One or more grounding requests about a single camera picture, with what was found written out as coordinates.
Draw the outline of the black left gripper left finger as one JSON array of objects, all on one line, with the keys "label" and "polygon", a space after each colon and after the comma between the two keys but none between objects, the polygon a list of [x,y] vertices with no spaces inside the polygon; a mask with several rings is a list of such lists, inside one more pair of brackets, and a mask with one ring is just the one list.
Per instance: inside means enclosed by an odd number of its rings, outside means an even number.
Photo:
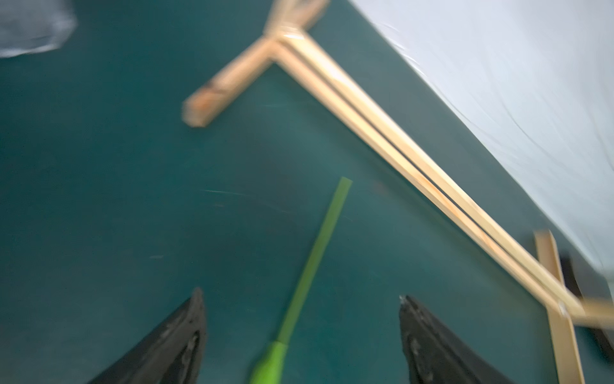
[{"label": "black left gripper left finger", "polygon": [[206,345],[202,290],[191,296],[91,383],[195,383]]}]

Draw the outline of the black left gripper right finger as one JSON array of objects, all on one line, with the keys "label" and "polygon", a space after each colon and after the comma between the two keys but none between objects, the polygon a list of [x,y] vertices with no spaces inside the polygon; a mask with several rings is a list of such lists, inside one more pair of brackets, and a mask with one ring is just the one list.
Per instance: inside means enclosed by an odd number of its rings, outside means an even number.
[{"label": "black left gripper right finger", "polygon": [[409,382],[512,383],[471,350],[417,299],[409,295],[400,297],[399,321]]}]

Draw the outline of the orange artificial tulip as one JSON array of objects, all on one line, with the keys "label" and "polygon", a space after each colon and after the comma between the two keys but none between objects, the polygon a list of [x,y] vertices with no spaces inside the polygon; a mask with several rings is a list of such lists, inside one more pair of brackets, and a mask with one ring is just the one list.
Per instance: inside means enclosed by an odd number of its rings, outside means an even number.
[{"label": "orange artificial tulip", "polygon": [[345,200],[350,193],[352,184],[353,182],[346,177],[342,177],[337,184],[337,188],[334,191],[326,215],[321,223],[318,235],[310,250],[301,276],[297,281],[294,294],[286,309],[283,320],[281,321],[278,334],[273,342],[266,348],[262,358],[256,363],[249,376],[250,383],[275,384],[281,382],[286,355],[295,327],[297,326],[302,308],[305,305],[305,301],[318,272],[321,260],[326,252],[326,248],[333,236],[337,221],[345,206]]}]

